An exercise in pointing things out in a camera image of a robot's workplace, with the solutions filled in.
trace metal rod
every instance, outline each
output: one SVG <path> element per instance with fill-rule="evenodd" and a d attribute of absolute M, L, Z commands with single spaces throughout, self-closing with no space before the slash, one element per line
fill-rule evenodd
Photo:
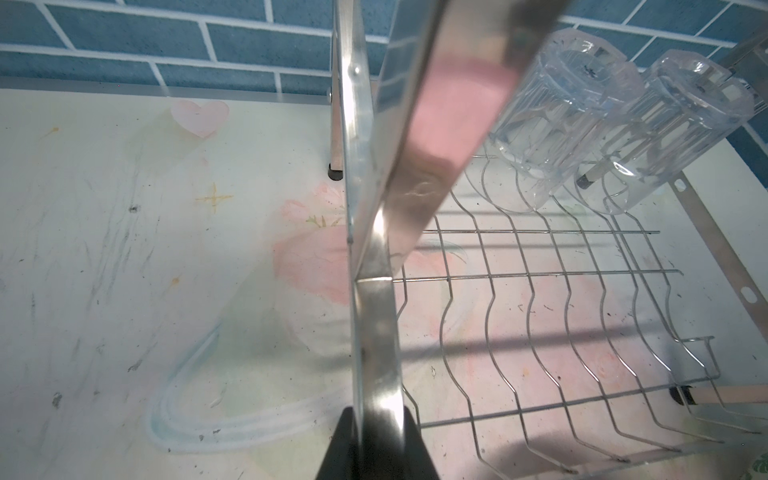
<path fill-rule="evenodd" d="M 684 385 L 691 385 L 693 383 L 707 382 L 707 381 L 709 381 L 709 379 L 706 377 L 684 380 Z M 659 390 L 668 390 L 671 387 L 675 387 L 675 386 L 677 386 L 676 383 L 664 383 L 663 385 L 645 387 L 645 392 L 651 393 L 651 392 L 657 392 Z M 543 412 L 545 410 L 561 409 L 566 406 L 572 407 L 577 405 L 584 405 L 585 403 L 602 402 L 605 399 L 620 399 L 625 396 L 642 395 L 642 393 L 643 393 L 643 390 L 640 390 L 640 389 L 625 390 L 623 392 L 608 393 L 605 396 L 592 396 L 592 397 L 587 397 L 583 399 L 568 400 L 566 402 L 548 403 L 546 405 L 525 407 L 523 409 L 502 410 L 502 411 L 493 412 L 493 413 L 483 413 L 480 415 L 474 415 L 472 418 L 476 422 L 479 422 L 481 420 L 500 419 L 502 417 L 507 417 L 511 415 L 520 415 L 521 413 L 525 414 L 525 413 Z M 435 427 L 442 427 L 445 425 L 456 425 L 459 423 L 467 423 L 467 422 L 469 422 L 469 417 L 456 417 L 453 419 L 435 420 L 432 422 L 422 422 L 422 429 L 434 429 Z"/>
<path fill-rule="evenodd" d="M 668 269 L 644 269 L 644 270 L 572 270 L 568 271 L 568 275 L 631 275 L 633 273 L 682 273 L 676 268 Z M 477 280 L 484 278 L 518 278 L 522 276 L 563 276 L 563 272 L 515 272 L 515 273 L 492 273 L 491 275 L 485 273 L 479 273 L 475 275 L 451 275 L 451 280 Z M 408 278 L 409 282 L 431 282 L 435 280 L 448 280 L 447 276 L 411 276 Z M 402 278 L 392 279 L 394 283 L 401 283 Z"/>
<path fill-rule="evenodd" d="M 443 234 L 446 234 L 446 233 L 514 233 L 514 232 L 515 232 L 514 230 L 503 229 L 503 228 L 492 229 L 492 230 L 483 230 L 483 229 L 478 229 L 478 230 L 453 229 L 453 230 L 450 230 L 450 229 L 445 229 L 445 230 L 442 231 Z M 438 233 L 438 231 L 437 230 L 424 230 L 424 233 Z M 526 229 L 522 229 L 521 228 L 521 229 L 517 230 L 517 233 L 546 233 L 547 235 L 549 235 L 550 232 L 548 232 L 546 230 L 530 230 L 530 229 L 526 230 Z M 577 235 L 580 235 L 582 233 L 589 233 L 589 234 L 596 233 L 596 234 L 607 234 L 607 235 L 611 234 L 611 232 L 608 231 L 608 230 L 583 230 L 583 231 L 582 230 L 552 230 L 552 233 L 555 233 L 555 234 L 558 234 L 558 233 L 574 233 L 574 234 L 577 234 Z M 621 232 L 617 232 L 617 233 L 624 233 L 624 234 L 627 234 L 627 235 L 633 235 L 633 234 L 642 235 L 642 234 L 646 233 L 648 235 L 655 235 L 655 234 L 660 233 L 660 231 L 659 230 L 622 230 Z"/>

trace blue tile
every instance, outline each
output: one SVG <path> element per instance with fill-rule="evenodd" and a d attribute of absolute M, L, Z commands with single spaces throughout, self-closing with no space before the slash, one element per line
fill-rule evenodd
<path fill-rule="evenodd" d="M 64 46 L 37 7 L 24 2 L 0 2 L 0 43 Z"/>
<path fill-rule="evenodd" d="M 574 0 L 565 9 L 566 15 L 594 18 L 621 23 L 640 0 Z"/>
<path fill-rule="evenodd" d="M 739 42 L 755 35 L 766 24 L 768 12 L 734 4 L 707 27 L 701 36 Z"/>
<path fill-rule="evenodd" d="M 327 95 L 331 78 L 280 74 L 280 84 L 284 94 Z"/>
<path fill-rule="evenodd" d="M 730 48 L 722 47 L 720 48 L 720 50 L 716 51 L 714 55 L 712 55 L 710 58 L 713 59 L 714 61 L 720 61 L 723 59 L 723 57 L 725 57 L 729 53 L 730 53 Z"/>
<path fill-rule="evenodd" d="M 728 135 L 728 141 L 752 173 L 755 174 L 757 180 L 760 180 L 760 183 L 768 188 L 768 157 L 757 146 L 752 136 L 743 128 L 739 128 Z"/>
<path fill-rule="evenodd" d="M 157 85 L 149 64 L 0 51 L 0 75 Z"/>
<path fill-rule="evenodd" d="M 552 27 L 552 31 L 562 30 L 564 28 L 573 28 L 572 23 L 564 23 L 564 22 L 555 22 L 554 27 Z"/>
<path fill-rule="evenodd" d="M 363 0 L 362 24 L 366 33 L 388 35 L 394 11 L 393 0 Z M 273 0 L 272 13 L 277 23 L 326 30 L 333 27 L 333 10 L 330 0 L 320 2 L 318 0 Z"/>
<path fill-rule="evenodd" d="M 276 91 L 275 74 L 265 71 L 157 65 L 169 87 L 218 88 L 220 90 Z"/>
<path fill-rule="evenodd" d="M 750 125 L 755 129 L 763 141 L 768 142 L 768 110 L 763 110 L 750 120 Z"/>
<path fill-rule="evenodd" d="M 317 0 L 274 0 L 272 13 L 276 23 L 301 25 L 303 27 L 333 27 L 331 2 Z"/>
<path fill-rule="evenodd" d="M 666 53 L 667 50 L 690 50 L 707 56 L 714 51 L 716 47 L 712 45 L 702 45 L 701 43 L 691 43 L 689 41 L 669 40 L 667 38 L 657 38 L 654 43 L 648 45 L 643 53 L 635 59 L 634 63 L 638 67 L 650 67 L 657 58 Z"/>
<path fill-rule="evenodd" d="M 75 47 L 163 57 L 208 58 L 197 23 L 49 6 Z"/>
<path fill-rule="evenodd" d="M 388 37 L 394 14 L 395 0 L 362 0 L 362 24 L 368 34 Z"/>
<path fill-rule="evenodd" d="M 629 25 L 695 35 L 725 5 L 720 0 L 648 0 Z"/>
<path fill-rule="evenodd" d="M 329 37 L 208 25 L 220 61 L 329 70 Z"/>
<path fill-rule="evenodd" d="M 386 45 L 368 42 L 368 70 L 372 76 L 378 76 L 384 63 Z"/>
<path fill-rule="evenodd" d="M 604 38 L 611 45 L 618 48 L 627 59 L 632 59 L 634 54 L 638 53 L 643 45 L 647 44 L 651 37 L 647 35 L 637 35 L 634 33 L 623 33 L 621 31 L 603 30 L 602 28 L 592 28 L 581 26 L 579 30 L 586 31 L 590 35 Z"/>
<path fill-rule="evenodd" d="M 125 3 L 221 17 L 266 20 L 262 0 L 126 0 Z"/>

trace pink heart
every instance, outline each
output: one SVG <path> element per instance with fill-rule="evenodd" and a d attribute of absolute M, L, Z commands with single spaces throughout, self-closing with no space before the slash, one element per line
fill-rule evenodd
<path fill-rule="evenodd" d="M 184 130 L 205 138 L 221 127 L 230 116 L 230 108 L 222 101 L 209 101 L 202 107 L 193 101 L 179 100 L 170 114 Z"/>

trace stainless steel frame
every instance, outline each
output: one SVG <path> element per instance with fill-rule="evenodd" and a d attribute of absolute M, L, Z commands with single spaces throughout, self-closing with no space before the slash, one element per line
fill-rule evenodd
<path fill-rule="evenodd" d="M 544 215 L 538 214 L 543 229 L 518 230 L 512 217 L 498 210 L 506 217 L 510 228 L 502 230 L 481 229 L 474 215 L 464 208 L 456 197 L 453 200 L 468 215 L 475 226 L 469 230 L 441 230 L 439 218 L 435 215 L 460 173 L 485 138 L 492 122 L 514 91 L 519 79 L 538 46 L 545 39 L 563 8 L 565 0 L 494 0 L 474 2 L 472 0 L 400 0 L 390 35 L 385 60 L 379 76 L 376 101 L 371 98 L 371 84 L 366 57 L 366 42 L 362 28 L 362 10 L 359 0 L 335 0 L 333 26 L 333 170 L 343 157 L 346 180 L 347 225 L 349 244 L 349 277 L 353 293 L 353 367 L 354 367 L 354 410 L 356 423 L 357 472 L 360 478 L 401 478 L 404 472 L 404 394 L 415 407 L 419 421 L 418 399 L 402 384 L 401 352 L 397 319 L 405 305 L 397 310 L 394 293 L 395 285 L 404 289 L 408 301 L 407 284 L 411 282 L 446 282 L 451 299 L 445 306 L 440 324 L 440 348 L 442 359 L 453 385 L 464 396 L 467 416 L 420 423 L 421 429 L 438 428 L 445 425 L 468 423 L 472 427 L 475 454 L 500 478 L 507 476 L 483 455 L 475 423 L 506 416 L 518 416 L 525 444 L 528 449 L 551 464 L 552 472 L 537 478 L 586 478 L 602 472 L 610 472 L 639 463 L 648 463 L 671 456 L 703 451 L 712 445 L 722 445 L 729 439 L 715 438 L 695 432 L 685 432 L 664 425 L 654 415 L 647 401 L 647 394 L 661 389 L 677 388 L 683 384 L 707 382 L 715 386 L 714 380 L 720 375 L 717 361 L 710 347 L 711 337 L 681 338 L 671 322 L 668 304 L 665 310 L 656 301 L 654 292 L 648 286 L 647 276 L 662 276 L 670 293 L 668 275 L 678 273 L 675 269 L 661 266 L 650 243 L 649 235 L 631 215 L 635 222 L 630 229 L 620 226 L 616 218 L 602 217 L 604 228 L 583 229 L 579 219 L 562 209 L 578 225 L 577 230 L 553 229 Z M 436 229 L 425 230 L 427 224 L 435 221 Z M 447 233 L 476 233 L 478 245 L 485 258 L 487 274 L 452 275 L 443 247 L 445 261 L 444 276 L 407 277 L 403 264 L 423 233 L 436 233 L 443 246 Z M 518 239 L 521 233 L 540 233 L 550 238 L 552 248 L 558 255 L 559 271 L 531 271 L 525 262 L 525 251 L 517 245 L 525 266 L 524 271 L 492 273 L 485 254 L 483 236 L 487 233 L 506 233 Z M 555 234 L 570 233 L 580 237 L 590 252 L 593 270 L 569 271 L 563 263 Z M 604 233 L 614 239 L 621 252 L 625 269 L 600 270 L 592 254 L 587 235 Z M 627 242 L 627 237 L 642 236 L 650 252 L 656 258 L 658 267 L 641 268 Z M 393 272 L 402 272 L 399 278 Z M 537 276 L 562 276 L 568 285 L 570 298 L 571 281 L 582 276 L 596 276 L 603 286 L 609 276 L 631 278 L 636 291 L 645 290 L 656 308 L 661 323 L 669 338 L 703 369 L 700 376 L 684 378 L 676 375 L 645 341 L 637 326 L 637 333 L 643 339 L 650 354 L 659 362 L 659 367 L 669 372 L 671 382 L 664 385 L 644 385 L 640 378 L 637 388 L 619 393 L 606 393 L 598 377 L 581 358 L 578 348 L 568 332 L 568 307 L 565 307 L 565 325 L 573 352 L 579 358 L 586 372 L 597 381 L 601 395 L 594 398 L 566 399 L 558 380 L 536 353 L 531 342 L 530 314 L 535 296 L 533 278 Z M 520 405 L 515 387 L 495 361 L 492 343 L 486 329 L 488 354 L 498 374 L 515 397 L 518 408 L 512 411 L 475 415 L 467 391 L 454 377 L 443 343 L 445 316 L 452 305 L 452 284 L 459 281 L 483 280 L 489 282 L 494 293 L 494 281 L 502 278 L 527 278 L 531 289 L 531 303 L 525 314 L 528 326 L 528 340 L 538 365 L 558 387 L 561 402 L 524 408 Z M 488 306 L 486 325 L 494 300 Z M 629 372 L 633 370 L 619 352 L 611 345 Z M 689 344 L 702 345 L 708 353 L 700 361 L 689 349 Z M 688 435 L 697 439 L 694 445 L 667 445 L 625 432 L 617 426 L 611 400 L 624 396 L 645 398 L 651 415 L 660 429 Z M 591 402 L 604 404 L 614 430 L 618 435 L 640 444 L 652 447 L 638 453 L 612 452 L 585 441 L 568 413 L 569 407 Z M 549 409 L 564 409 L 573 439 L 603 455 L 602 462 L 589 465 L 566 465 L 561 460 L 538 451 L 528 443 L 524 415 Z M 742 415 L 725 410 L 729 415 Z M 740 432 L 734 442 L 745 442 L 758 435 L 754 429 L 745 428 L 719 419 L 705 419 L 696 416 L 688 406 L 690 416 L 701 422 L 719 425 L 731 431 Z"/>
<path fill-rule="evenodd" d="M 565 0 L 401 0 L 374 109 L 359 0 L 336 0 L 332 161 L 341 132 L 353 292 L 358 468 L 402 476 L 392 272 L 448 195 Z M 456 131 L 470 132 L 456 148 Z"/>

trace metal bracket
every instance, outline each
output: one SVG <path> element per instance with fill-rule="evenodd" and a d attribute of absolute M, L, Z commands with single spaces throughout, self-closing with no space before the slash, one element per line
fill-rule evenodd
<path fill-rule="evenodd" d="M 681 172 L 670 180 L 669 184 L 688 217 L 694 223 L 707 248 L 710 249 L 712 256 L 717 261 L 717 265 L 720 266 L 720 269 L 728 279 L 728 283 L 730 283 L 733 291 L 736 292 L 739 300 L 741 300 L 741 304 L 744 305 L 746 312 L 752 317 L 752 321 L 755 322 L 757 329 L 763 334 L 763 338 L 768 340 L 768 302 L 766 302 L 760 289 L 757 288 L 754 280 L 752 280 L 752 276 L 746 271 L 744 264 L 741 263 L 739 256 L 736 255 L 736 251 L 728 243 L 725 235 L 723 235 L 723 231 L 717 226 L 717 223 L 699 198 L 699 194 L 696 193 L 696 190 L 685 177 L 685 174 Z M 744 293 L 742 293 L 744 287 L 752 290 L 754 302 L 748 301 L 744 296 Z"/>

